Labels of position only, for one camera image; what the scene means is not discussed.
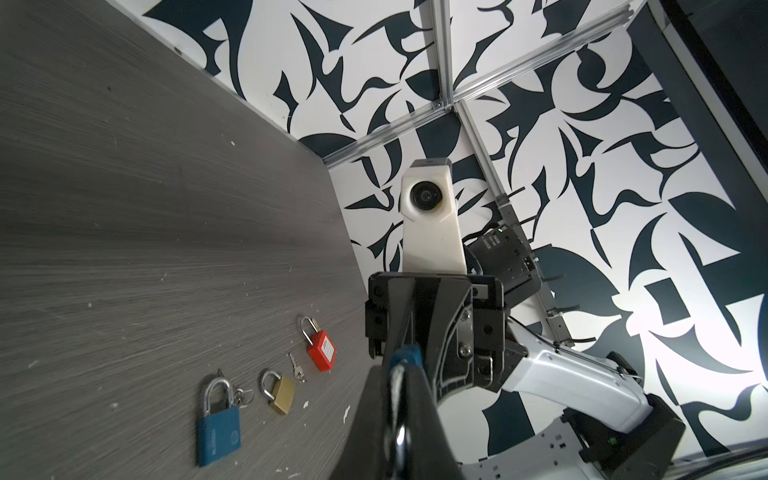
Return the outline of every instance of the brass padlock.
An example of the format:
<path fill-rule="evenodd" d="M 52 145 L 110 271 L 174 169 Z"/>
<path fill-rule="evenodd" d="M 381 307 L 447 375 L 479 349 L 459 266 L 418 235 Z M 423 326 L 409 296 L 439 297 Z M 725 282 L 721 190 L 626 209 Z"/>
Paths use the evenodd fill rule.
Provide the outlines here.
<path fill-rule="evenodd" d="M 271 376 L 276 379 L 272 392 L 266 389 L 266 379 Z M 296 392 L 296 383 L 274 370 L 267 370 L 261 376 L 261 392 L 270 400 L 270 406 L 275 412 L 288 415 L 290 404 L 293 403 L 293 394 Z"/>

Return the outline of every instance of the key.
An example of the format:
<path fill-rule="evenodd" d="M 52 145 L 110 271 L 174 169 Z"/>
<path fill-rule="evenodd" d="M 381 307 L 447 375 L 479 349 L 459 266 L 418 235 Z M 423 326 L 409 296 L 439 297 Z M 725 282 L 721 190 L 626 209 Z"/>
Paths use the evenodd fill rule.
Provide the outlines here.
<path fill-rule="evenodd" d="M 299 380 L 301 383 L 306 382 L 306 379 L 304 378 L 304 369 L 301 368 L 301 365 L 296 363 L 296 359 L 293 358 L 292 353 L 289 353 L 288 356 L 290 357 L 290 362 L 293 364 L 293 376 L 295 376 L 296 380 Z"/>

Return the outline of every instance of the wood grain surface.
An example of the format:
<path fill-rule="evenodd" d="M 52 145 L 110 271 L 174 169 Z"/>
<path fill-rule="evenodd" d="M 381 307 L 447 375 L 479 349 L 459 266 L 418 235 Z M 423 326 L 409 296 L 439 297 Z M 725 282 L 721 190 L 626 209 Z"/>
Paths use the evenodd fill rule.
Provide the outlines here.
<path fill-rule="evenodd" d="M 3 2 L 0 38 L 0 478 L 327 477 L 372 361 L 320 159 L 107 2 Z M 288 352 L 290 414 L 198 468 L 204 382 Z"/>

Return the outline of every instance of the padlock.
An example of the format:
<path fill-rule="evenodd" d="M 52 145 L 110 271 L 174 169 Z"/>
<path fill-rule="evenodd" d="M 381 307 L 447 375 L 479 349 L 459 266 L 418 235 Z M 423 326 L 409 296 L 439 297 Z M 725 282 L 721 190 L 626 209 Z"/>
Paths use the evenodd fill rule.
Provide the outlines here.
<path fill-rule="evenodd" d="M 271 376 L 276 379 L 272 392 L 266 389 L 266 379 Z M 296 383 L 274 370 L 267 370 L 261 376 L 261 392 L 270 400 L 270 407 L 275 412 L 288 415 L 290 404 L 293 403 L 293 394 L 296 392 Z"/>
<path fill-rule="evenodd" d="M 305 320 L 310 323 L 313 329 L 315 329 L 315 334 L 312 335 L 311 339 L 310 336 L 306 334 L 306 331 L 304 331 Z M 331 342 L 331 339 L 328 338 L 328 333 L 325 330 L 319 329 L 315 319 L 310 319 L 308 316 L 301 319 L 300 326 L 301 333 L 304 334 L 306 341 L 310 343 L 306 352 L 309 353 L 310 358 L 315 362 L 317 368 L 320 372 L 331 370 L 333 368 L 333 363 L 336 361 L 336 347 Z"/>
<path fill-rule="evenodd" d="M 227 394 L 227 408 L 210 414 L 210 393 L 218 386 Z M 213 379 L 203 392 L 203 417 L 197 420 L 197 463 L 204 467 L 240 447 L 240 408 L 234 388 L 224 377 Z"/>

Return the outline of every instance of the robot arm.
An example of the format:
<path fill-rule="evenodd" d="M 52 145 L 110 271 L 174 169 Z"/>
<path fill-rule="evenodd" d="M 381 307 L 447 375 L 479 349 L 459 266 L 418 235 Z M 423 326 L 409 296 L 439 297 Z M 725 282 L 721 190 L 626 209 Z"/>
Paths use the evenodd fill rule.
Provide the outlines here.
<path fill-rule="evenodd" d="M 530 251 L 500 259 L 506 262 L 502 270 L 515 274 L 507 275 L 504 285 L 495 276 L 467 272 L 450 165 L 448 159 L 416 161 L 402 179 L 404 271 L 373 274 L 366 302 L 369 353 L 383 361 L 369 373 L 332 478 L 438 478 L 430 475 L 437 464 L 439 478 L 461 478 L 457 465 L 446 463 L 443 455 L 447 442 L 437 405 L 469 387 L 498 392 L 502 385 L 568 407 L 551 427 L 581 443 L 574 458 L 585 478 L 620 468 L 629 472 L 630 465 L 641 475 L 663 476 L 684 424 L 658 397 L 644 393 L 620 356 L 589 356 L 511 320 L 509 310 L 541 285 Z M 522 245 L 503 225 L 475 244 L 497 252 L 498 259 L 502 249 L 495 248 L 504 242 L 514 243 L 515 253 Z M 497 460 L 534 462 L 528 452 L 540 448 L 538 437 Z M 663 448 L 659 439 L 664 439 Z M 538 457 L 554 454 L 549 441 L 542 445 L 546 455 Z M 554 471 L 552 466 L 547 460 L 518 468 L 524 476 L 516 478 L 575 478 L 559 476 L 570 474 L 562 465 Z M 463 465 L 462 472 L 478 477 L 473 465 Z M 623 472 L 621 477 L 646 478 L 634 475 Z"/>

